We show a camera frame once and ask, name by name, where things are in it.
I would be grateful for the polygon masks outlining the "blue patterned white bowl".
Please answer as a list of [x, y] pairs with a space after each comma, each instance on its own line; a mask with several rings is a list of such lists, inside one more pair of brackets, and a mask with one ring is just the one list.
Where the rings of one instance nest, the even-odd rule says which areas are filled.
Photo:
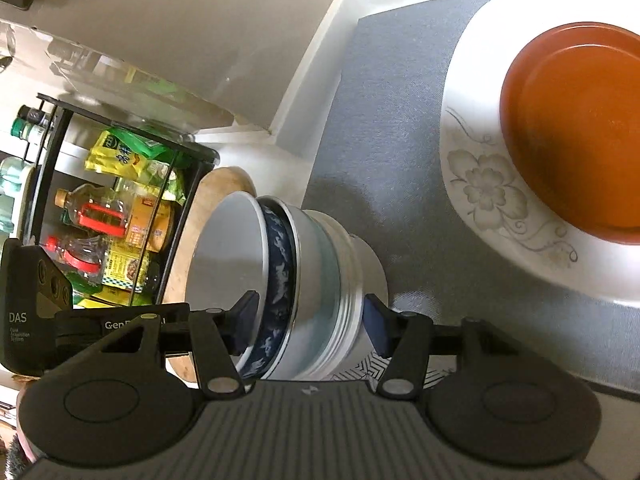
[[258, 303], [234, 320], [234, 364], [245, 379], [265, 374], [293, 311], [294, 254], [288, 228], [273, 208], [247, 192], [226, 196], [201, 232], [186, 282], [193, 311], [228, 311], [246, 292]]

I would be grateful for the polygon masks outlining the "light blue ceramic bowl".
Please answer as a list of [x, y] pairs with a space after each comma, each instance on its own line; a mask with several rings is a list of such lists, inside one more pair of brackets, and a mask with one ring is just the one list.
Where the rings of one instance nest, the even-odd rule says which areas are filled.
[[284, 221], [294, 252], [293, 312], [265, 379], [318, 382], [362, 361], [373, 346], [363, 326], [363, 299], [388, 300], [378, 256], [340, 222], [264, 196]]

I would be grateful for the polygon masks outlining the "brown round plate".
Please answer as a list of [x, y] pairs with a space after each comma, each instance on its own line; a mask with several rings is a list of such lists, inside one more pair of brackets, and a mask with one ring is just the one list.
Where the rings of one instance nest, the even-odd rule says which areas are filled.
[[608, 242], [639, 241], [639, 37], [570, 23], [518, 52], [500, 128], [518, 173], [563, 220]]

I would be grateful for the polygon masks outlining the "wooden cutting board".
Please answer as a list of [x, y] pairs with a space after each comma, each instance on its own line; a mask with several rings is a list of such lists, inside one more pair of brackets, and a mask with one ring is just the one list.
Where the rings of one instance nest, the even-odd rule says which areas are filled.
[[253, 180], [239, 167], [209, 171], [198, 184], [169, 273], [163, 296], [164, 304], [176, 304], [186, 299], [186, 281], [201, 232], [217, 205], [236, 191], [256, 196]]

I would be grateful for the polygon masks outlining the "patterned black white tile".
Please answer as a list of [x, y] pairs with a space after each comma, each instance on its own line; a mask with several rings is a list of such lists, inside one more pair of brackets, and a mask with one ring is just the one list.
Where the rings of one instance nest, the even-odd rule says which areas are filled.
[[[375, 388], [386, 371], [388, 364], [390, 364], [390, 359], [381, 358], [372, 351], [355, 366], [331, 375], [329, 380], [331, 382], [364, 380], [365, 382], [370, 382], [371, 386]], [[454, 356], [431, 356], [428, 361], [423, 388], [433, 388], [438, 382], [454, 374], [456, 370], [457, 363]]]

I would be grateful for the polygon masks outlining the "upper white floral plate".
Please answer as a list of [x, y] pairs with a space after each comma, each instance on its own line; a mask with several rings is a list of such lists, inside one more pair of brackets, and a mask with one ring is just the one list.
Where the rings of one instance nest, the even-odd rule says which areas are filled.
[[500, 93], [514, 58], [546, 30], [586, 21], [638, 32], [639, 0], [490, 0], [475, 12], [442, 95], [442, 180], [458, 216], [506, 260], [548, 283], [638, 307], [638, 247], [580, 232], [541, 203], [500, 129]]

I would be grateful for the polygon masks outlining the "grey counter mat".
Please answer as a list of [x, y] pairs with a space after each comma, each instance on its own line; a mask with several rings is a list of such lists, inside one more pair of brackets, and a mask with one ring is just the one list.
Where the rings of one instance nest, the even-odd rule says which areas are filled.
[[390, 305], [454, 325], [482, 318], [560, 367], [639, 388], [639, 312], [555, 286], [499, 256], [458, 217], [439, 163], [446, 68], [489, 0], [432, 0], [357, 23], [304, 207], [363, 238]]

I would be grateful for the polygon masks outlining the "yellow green snack bag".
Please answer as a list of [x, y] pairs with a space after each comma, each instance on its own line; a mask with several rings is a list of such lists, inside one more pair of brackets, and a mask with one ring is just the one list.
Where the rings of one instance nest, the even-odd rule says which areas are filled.
[[191, 159], [151, 139], [122, 128], [103, 130], [86, 157], [85, 170], [107, 174], [129, 194], [158, 197], [180, 205], [186, 199], [183, 168]]

